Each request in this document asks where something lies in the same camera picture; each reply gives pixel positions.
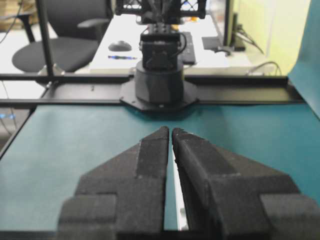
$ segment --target black keyboard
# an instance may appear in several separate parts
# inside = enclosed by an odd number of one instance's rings
[[[184,65],[194,65],[196,64],[196,55],[195,55],[195,48],[194,48],[194,42],[192,40],[192,35],[189,31],[184,31],[182,33],[186,37],[187,45],[185,50],[180,54],[180,57]],[[182,44],[185,42],[185,39],[183,36],[181,36],[181,42]]]

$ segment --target wire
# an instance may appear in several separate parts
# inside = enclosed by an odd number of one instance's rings
[[[242,39],[244,42],[246,42],[246,43],[248,43],[248,44],[251,44],[251,45],[255,46],[263,55],[265,54],[264,51],[261,49],[261,47],[259,47],[259,46],[256,44],[256,42],[251,41],[249,38],[248,38],[249,40],[247,40],[247,39],[245,39],[245,38],[243,38],[243,37],[241,37],[241,36],[239,36],[239,35],[236,35],[236,37]]]
[[[236,33],[235,35],[236,37],[242,39],[244,42],[248,44],[255,46],[262,54],[265,54],[264,51],[261,49],[261,47],[259,47],[256,41],[253,39],[253,37],[251,37],[243,28],[238,29],[235,33]]]
[[[8,130],[8,128],[6,127],[5,123],[4,123],[4,120],[0,117],[0,122],[1,122],[1,125],[3,126],[3,128],[5,129],[5,131],[9,134],[9,136],[12,135],[12,133]]]
[[[13,22],[11,23],[10,27],[9,27],[8,30],[6,31],[4,37],[0,40],[0,44],[2,44],[2,42],[6,39],[7,35],[9,34],[9,32],[11,31],[11,29],[12,29],[12,28],[14,27],[14,25],[16,24],[16,20],[17,20],[19,14],[20,14],[20,12],[21,12],[21,9],[22,9],[23,1],[24,1],[24,0],[21,0],[19,10],[18,10],[16,16],[14,17],[14,20],[13,20]]]
[[[8,94],[8,91],[7,91],[7,88],[6,88],[6,85],[5,85],[4,81],[1,81],[1,83],[3,85],[3,89],[4,89],[4,92],[6,94],[6,98],[9,99],[9,94]],[[17,129],[16,117],[15,117],[15,114],[14,114],[14,111],[13,111],[12,107],[10,107],[10,111],[11,111],[11,116],[12,116],[14,128]]]
[[[145,34],[145,32],[146,32],[147,30],[149,30],[149,26],[147,26],[146,29],[143,30],[143,32],[141,33],[141,35]]]
[[[172,59],[172,58],[174,58],[174,57],[176,57],[176,56],[178,56],[179,54],[181,54],[185,49],[186,49],[186,47],[187,47],[187,37],[186,37],[186,35],[184,35],[182,32],[180,32],[180,34],[181,34],[181,36],[183,36],[183,38],[184,38],[184,46],[183,46],[183,48],[181,48],[179,51],[177,51],[176,53],[174,53],[174,54],[172,54],[169,58],[170,59]]]
[[[281,68],[279,66],[278,63],[276,63],[275,61],[267,61],[267,62],[264,62],[258,66],[255,66],[253,68],[251,68],[247,73],[246,73],[246,76],[254,73],[255,71],[257,71],[258,69],[266,66],[266,65],[275,65],[276,66],[276,71],[275,71],[275,75],[277,75],[278,71],[280,72],[280,76],[282,76],[282,71],[281,71]]]

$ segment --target wall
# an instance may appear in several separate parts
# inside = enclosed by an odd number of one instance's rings
[[[239,23],[284,75],[296,63],[311,0],[235,0]]]

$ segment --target vertical metal post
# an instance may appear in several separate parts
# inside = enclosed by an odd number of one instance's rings
[[[53,76],[54,64],[53,64],[53,58],[52,58],[51,48],[50,48],[46,0],[36,0],[35,2],[36,2],[36,8],[38,12],[38,18],[39,18],[39,24],[40,24],[40,30],[41,30],[42,46],[43,46],[43,53],[45,58],[47,75]]]

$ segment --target teal mat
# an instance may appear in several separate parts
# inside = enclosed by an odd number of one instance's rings
[[[160,126],[183,128],[282,170],[320,203],[320,121],[306,104],[195,105],[177,114],[143,114],[123,106],[40,106],[0,162],[0,231],[54,231],[61,204],[83,173]],[[166,229],[177,228],[171,156]]]
[[[311,0],[298,60],[289,73],[295,88],[320,118],[320,1]]]

